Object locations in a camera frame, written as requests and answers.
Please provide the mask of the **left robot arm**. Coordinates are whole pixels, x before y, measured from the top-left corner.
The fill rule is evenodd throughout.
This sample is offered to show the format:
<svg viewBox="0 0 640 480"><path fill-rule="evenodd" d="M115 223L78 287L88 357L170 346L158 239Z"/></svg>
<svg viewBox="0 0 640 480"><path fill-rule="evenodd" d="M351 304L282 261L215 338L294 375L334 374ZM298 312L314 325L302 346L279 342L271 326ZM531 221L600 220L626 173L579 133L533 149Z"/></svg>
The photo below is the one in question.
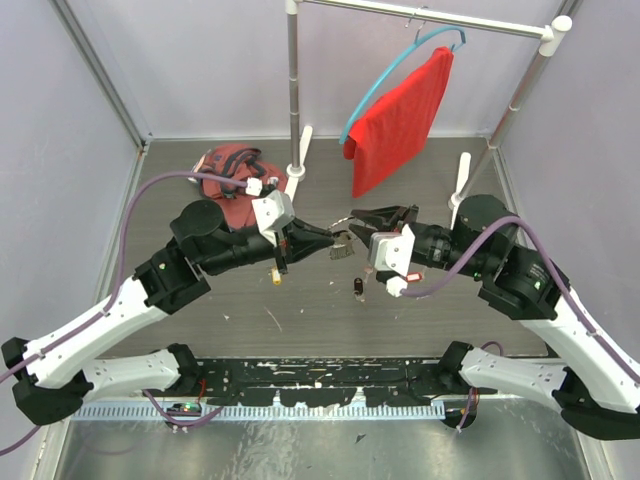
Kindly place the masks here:
<svg viewBox="0 0 640 480"><path fill-rule="evenodd" d="M101 356L204 296L210 276L262 261L275 261L285 269L334 243L330 231L287 212L267 216L276 223L273 234L256 225L232 231L218 204L194 201L171 222L168 244L139 265L116 294L40 339L6 341L2 356L15 371L12 392L18 409L33 424L44 426L108 397L144 390L166 396L194 393L201 370L185 344L142 356Z"/></svg>

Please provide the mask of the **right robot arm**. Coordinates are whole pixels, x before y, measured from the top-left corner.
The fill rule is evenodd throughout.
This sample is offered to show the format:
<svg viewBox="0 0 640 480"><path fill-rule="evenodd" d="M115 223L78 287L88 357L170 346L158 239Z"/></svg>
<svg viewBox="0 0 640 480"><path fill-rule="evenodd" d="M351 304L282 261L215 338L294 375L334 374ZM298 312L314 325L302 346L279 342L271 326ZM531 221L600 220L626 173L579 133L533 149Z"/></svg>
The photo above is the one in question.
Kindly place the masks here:
<svg viewBox="0 0 640 480"><path fill-rule="evenodd" d="M587 312L542 246L517 242L526 227L496 197L464 199L450 228L418 222L415 206L354 210L350 230L367 246L378 281L394 297L424 298L455 275L478 296L536 334L561 359L552 366L509 359L454 341L437 364L452 394L492 389L560 414L605 441L639 437L639 364Z"/></svg>

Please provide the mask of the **metal keyring with keys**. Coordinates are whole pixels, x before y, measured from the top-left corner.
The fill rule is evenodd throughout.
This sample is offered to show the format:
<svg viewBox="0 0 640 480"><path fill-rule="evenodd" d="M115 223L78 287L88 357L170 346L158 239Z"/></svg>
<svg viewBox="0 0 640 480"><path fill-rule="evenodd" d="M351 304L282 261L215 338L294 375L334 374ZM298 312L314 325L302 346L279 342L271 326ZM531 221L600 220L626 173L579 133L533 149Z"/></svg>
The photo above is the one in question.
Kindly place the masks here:
<svg viewBox="0 0 640 480"><path fill-rule="evenodd" d="M332 261L342 260L355 254L353 237L348 229L339 229L343 224L347 224L354 217L349 215L341 218L328 226L334 240L333 245L329 249L329 258Z"/></svg>

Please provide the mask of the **yellow tag key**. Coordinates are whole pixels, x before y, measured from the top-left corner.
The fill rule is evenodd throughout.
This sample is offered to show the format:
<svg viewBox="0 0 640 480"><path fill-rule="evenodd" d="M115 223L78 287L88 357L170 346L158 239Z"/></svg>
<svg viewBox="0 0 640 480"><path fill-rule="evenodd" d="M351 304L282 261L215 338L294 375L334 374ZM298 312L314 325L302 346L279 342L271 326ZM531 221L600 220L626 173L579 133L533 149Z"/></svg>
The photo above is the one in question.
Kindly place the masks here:
<svg viewBox="0 0 640 480"><path fill-rule="evenodd" d="M271 269L271 280L276 286L279 286L282 283L282 275L277 267L273 267Z"/></svg>

